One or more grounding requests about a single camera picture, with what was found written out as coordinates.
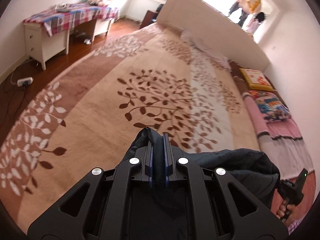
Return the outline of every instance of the triangular cutout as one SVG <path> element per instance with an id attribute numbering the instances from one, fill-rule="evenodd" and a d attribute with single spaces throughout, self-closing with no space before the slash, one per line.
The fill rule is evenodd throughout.
<path id="1" fill-rule="evenodd" d="M 79 214 L 89 187 L 89 183 L 84 183 L 65 203 L 62 204 L 60 210 L 70 216 L 76 217 Z"/>
<path id="2" fill-rule="evenodd" d="M 228 187 L 241 217 L 257 210 L 257 207 L 234 184 L 229 183 Z"/>

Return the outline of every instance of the wooden floor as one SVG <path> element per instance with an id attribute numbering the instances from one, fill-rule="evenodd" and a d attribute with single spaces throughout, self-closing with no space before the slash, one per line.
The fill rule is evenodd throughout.
<path id="1" fill-rule="evenodd" d="M 95 37 L 91 45 L 83 43 L 86 37 L 75 38 L 70 36 L 69 54 L 58 54 L 46 62 L 47 69 L 42 70 L 41 64 L 30 61 L 19 66 L 13 73 L 12 81 L 20 78 L 33 77 L 33 83 L 24 89 L 10 83 L 11 74 L 0 85 L 0 146 L 4 142 L 8 132 L 14 125 L 15 120 L 30 102 L 51 80 L 77 60 L 91 51 L 103 46 L 106 42 L 113 41 L 118 37 L 134 32 L 139 25 L 131 20 L 119 19 L 111 26 L 107 37 L 101 34 Z"/>

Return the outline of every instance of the pink checkered fabric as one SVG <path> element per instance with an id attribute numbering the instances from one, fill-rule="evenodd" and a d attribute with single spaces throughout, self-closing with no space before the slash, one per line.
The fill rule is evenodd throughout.
<path id="1" fill-rule="evenodd" d="M 51 37 L 94 19 L 108 21 L 119 18 L 119 8 L 91 6 L 86 3 L 76 3 L 69 5 L 69 7 L 70 11 L 66 13 L 56 12 L 54 9 L 47 10 L 34 14 L 23 22 L 42 25 L 48 36 Z"/>

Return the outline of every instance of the white power strip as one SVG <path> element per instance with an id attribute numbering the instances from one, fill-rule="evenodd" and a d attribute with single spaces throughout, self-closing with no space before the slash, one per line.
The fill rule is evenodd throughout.
<path id="1" fill-rule="evenodd" d="M 26 85 L 30 85 L 33 82 L 33 77 L 21 78 L 17 81 L 17 86 L 22 87 Z"/>

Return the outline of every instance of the yellow cushion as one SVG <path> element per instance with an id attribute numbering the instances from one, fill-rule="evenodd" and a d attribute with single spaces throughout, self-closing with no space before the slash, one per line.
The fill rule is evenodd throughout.
<path id="1" fill-rule="evenodd" d="M 259 70 L 240 68 L 240 71 L 251 89 L 273 91 L 273 87 Z"/>

